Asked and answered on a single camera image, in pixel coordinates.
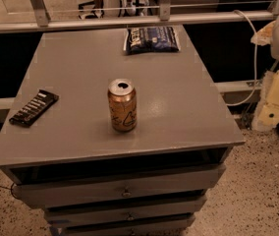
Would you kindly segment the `black snack bar wrapper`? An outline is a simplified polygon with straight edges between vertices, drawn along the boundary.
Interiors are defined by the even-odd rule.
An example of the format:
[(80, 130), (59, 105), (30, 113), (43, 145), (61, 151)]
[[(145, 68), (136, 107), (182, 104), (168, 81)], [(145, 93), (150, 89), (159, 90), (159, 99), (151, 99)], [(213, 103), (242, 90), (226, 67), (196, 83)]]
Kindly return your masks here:
[(9, 123), (28, 128), (58, 99), (59, 96), (57, 94), (40, 89), (32, 100), (9, 119)]

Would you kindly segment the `blue chip bag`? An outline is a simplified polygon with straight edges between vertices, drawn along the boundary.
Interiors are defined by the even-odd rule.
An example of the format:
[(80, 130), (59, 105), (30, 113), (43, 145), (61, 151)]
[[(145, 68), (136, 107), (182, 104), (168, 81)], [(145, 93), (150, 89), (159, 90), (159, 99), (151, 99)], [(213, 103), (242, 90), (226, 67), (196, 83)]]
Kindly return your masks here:
[(179, 52), (179, 37), (173, 27), (144, 27), (127, 30), (124, 51), (127, 55), (148, 52)]

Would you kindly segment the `orange soda can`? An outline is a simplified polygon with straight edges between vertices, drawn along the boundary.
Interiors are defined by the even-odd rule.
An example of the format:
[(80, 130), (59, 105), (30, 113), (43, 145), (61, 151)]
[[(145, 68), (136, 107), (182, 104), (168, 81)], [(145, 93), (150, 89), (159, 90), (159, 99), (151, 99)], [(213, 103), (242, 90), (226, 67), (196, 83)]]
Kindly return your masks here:
[(107, 91), (112, 127), (129, 132), (137, 124), (137, 92), (129, 79), (115, 79)]

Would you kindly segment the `office chair base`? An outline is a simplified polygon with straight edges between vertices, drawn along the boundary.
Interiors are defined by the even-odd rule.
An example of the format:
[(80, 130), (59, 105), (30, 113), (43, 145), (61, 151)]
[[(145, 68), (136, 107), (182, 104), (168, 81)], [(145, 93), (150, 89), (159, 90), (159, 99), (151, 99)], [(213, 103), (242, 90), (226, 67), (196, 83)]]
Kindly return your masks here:
[(101, 19), (103, 17), (103, 0), (91, 0), (90, 2), (81, 3), (78, 9), (81, 20)]

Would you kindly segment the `metal railing frame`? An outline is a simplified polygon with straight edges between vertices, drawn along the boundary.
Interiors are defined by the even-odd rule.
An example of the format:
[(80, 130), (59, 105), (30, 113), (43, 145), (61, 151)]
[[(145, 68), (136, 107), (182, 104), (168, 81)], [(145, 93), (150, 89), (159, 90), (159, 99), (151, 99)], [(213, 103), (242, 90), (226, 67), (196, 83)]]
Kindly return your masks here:
[(279, 0), (136, 0), (143, 15), (124, 14), (120, 0), (105, 0), (104, 16), (87, 19), (83, 0), (0, 0), (0, 33), (119, 29), (274, 20)]

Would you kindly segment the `grey drawer cabinet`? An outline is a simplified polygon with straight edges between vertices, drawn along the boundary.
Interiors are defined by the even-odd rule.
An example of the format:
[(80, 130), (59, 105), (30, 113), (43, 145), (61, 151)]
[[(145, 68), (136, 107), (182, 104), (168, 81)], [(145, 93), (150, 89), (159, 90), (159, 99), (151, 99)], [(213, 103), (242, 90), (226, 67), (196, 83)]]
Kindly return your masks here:
[(65, 236), (141, 236), (192, 224), (244, 138), (184, 29), (176, 53), (126, 55), (121, 29), (47, 33), (5, 123), (0, 170)]

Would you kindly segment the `middle grey drawer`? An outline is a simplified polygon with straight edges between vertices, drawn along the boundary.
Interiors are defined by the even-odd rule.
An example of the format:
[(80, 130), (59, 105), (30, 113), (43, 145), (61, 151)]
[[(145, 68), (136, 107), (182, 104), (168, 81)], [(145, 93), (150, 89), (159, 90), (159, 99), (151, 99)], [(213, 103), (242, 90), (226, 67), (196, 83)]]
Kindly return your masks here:
[(206, 202), (205, 196), (178, 193), (152, 199), (142, 197), (128, 201), (89, 204), (87, 207), (49, 211), (44, 218), (52, 225), (71, 227), (108, 222), (134, 221), (141, 218), (194, 213)]

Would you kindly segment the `top grey drawer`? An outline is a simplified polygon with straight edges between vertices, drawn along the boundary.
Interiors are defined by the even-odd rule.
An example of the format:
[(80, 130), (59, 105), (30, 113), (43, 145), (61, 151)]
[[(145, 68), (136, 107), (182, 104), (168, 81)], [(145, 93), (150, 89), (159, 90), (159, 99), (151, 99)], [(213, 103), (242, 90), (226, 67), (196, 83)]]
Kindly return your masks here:
[(21, 185), (14, 194), (31, 208), (66, 207), (172, 193), (206, 190), (215, 186), (226, 166), (203, 165), (156, 174), (140, 172), (118, 180), (62, 181)]

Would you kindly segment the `grey drawer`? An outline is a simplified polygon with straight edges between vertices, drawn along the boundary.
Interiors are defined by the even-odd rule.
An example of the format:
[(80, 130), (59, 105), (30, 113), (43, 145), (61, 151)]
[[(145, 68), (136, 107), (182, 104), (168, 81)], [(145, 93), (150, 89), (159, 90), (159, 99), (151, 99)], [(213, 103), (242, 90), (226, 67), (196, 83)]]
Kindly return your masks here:
[(226, 166), (203, 165), (156, 174), (140, 172), (118, 180), (62, 181), (21, 185), (14, 194), (31, 208), (66, 207), (172, 193), (206, 190), (215, 186)]
[(141, 218), (194, 213), (206, 202), (205, 196), (178, 193), (152, 199), (142, 197), (128, 201), (89, 204), (87, 207), (49, 211), (44, 218), (52, 225), (71, 227), (108, 222), (134, 221)]
[(140, 236), (164, 230), (189, 227), (195, 220), (192, 213), (141, 218), (100, 224), (72, 226), (51, 232), (53, 236)]

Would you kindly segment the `bottom grey drawer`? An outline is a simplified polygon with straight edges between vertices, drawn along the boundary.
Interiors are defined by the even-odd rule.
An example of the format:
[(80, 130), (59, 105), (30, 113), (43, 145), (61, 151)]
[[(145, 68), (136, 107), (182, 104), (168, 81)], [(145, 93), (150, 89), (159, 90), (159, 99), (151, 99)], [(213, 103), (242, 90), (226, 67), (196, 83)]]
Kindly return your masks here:
[(140, 236), (164, 230), (189, 227), (195, 220), (192, 213), (141, 218), (100, 224), (72, 226), (51, 232), (53, 236)]

